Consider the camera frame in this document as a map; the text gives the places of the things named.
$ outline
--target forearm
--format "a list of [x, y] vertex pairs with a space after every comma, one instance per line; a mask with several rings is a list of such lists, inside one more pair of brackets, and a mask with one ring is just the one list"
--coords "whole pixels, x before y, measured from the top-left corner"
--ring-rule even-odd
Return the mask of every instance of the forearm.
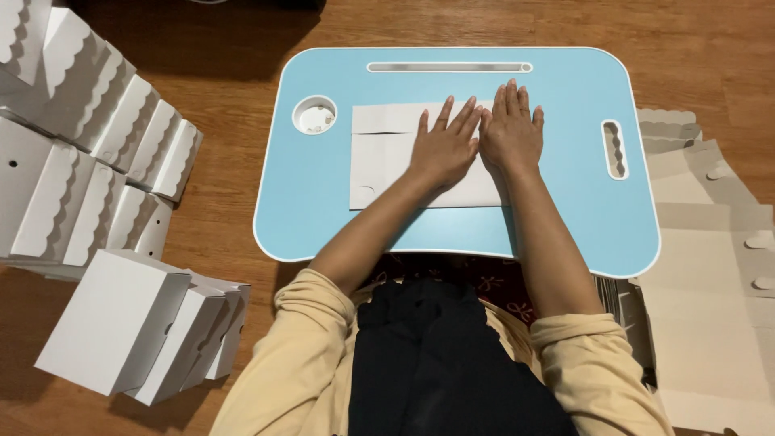
[[589, 270], [538, 172], [507, 170], [518, 255], [539, 317], [604, 313]]
[[421, 175], [404, 173], [345, 225], [315, 256], [309, 268], [323, 274], [349, 296], [432, 189], [433, 184]]

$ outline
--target left hand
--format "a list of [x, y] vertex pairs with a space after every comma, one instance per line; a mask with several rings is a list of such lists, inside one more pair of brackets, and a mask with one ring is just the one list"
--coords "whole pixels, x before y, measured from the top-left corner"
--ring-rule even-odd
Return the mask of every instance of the left hand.
[[408, 175], [424, 178], [434, 189], [453, 185], [466, 176], [479, 150], [479, 140], [471, 138], [482, 115], [482, 106], [474, 108], [476, 101], [476, 97], [468, 99], [447, 126], [454, 102], [450, 95], [430, 131], [428, 110], [423, 111]]

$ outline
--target sweater sleeve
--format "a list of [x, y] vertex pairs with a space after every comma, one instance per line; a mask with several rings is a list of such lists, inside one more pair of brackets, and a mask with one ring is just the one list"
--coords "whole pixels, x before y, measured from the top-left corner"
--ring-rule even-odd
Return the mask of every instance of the sweater sleeve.
[[537, 320], [531, 339], [543, 381], [582, 436], [673, 436], [673, 428], [640, 382], [641, 366], [610, 314]]
[[277, 319], [226, 397], [211, 436], [298, 434], [344, 355], [353, 303], [311, 269], [274, 298]]

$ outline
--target wooden floor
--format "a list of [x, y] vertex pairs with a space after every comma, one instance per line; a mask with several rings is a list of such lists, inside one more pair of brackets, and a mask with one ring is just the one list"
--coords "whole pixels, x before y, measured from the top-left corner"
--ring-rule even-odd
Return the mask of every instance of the wooden floor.
[[280, 71], [310, 47], [600, 47], [629, 69], [639, 107], [696, 112], [759, 200], [775, 202], [770, 0], [329, 0], [320, 15], [257, 0], [80, 3], [83, 18], [205, 133], [164, 260], [251, 282], [253, 294], [225, 384], [147, 408], [34, 369], [74, 285], [0, 269], [0, 434], [208, 433], [272, 322], [271, 293], [297, 268], [263, 254], [251, 224]]

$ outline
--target right hand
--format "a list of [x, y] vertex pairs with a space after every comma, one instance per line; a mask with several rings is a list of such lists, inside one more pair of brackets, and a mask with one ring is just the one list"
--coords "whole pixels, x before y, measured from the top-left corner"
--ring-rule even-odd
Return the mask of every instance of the right hand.
[[484, 110], [479, 125], [479, 150], [504, 173], [538, 171], [543, 150], [543, 109], [532, 120], [528, 91], [515, 79], [495, 93], [492, 112]]

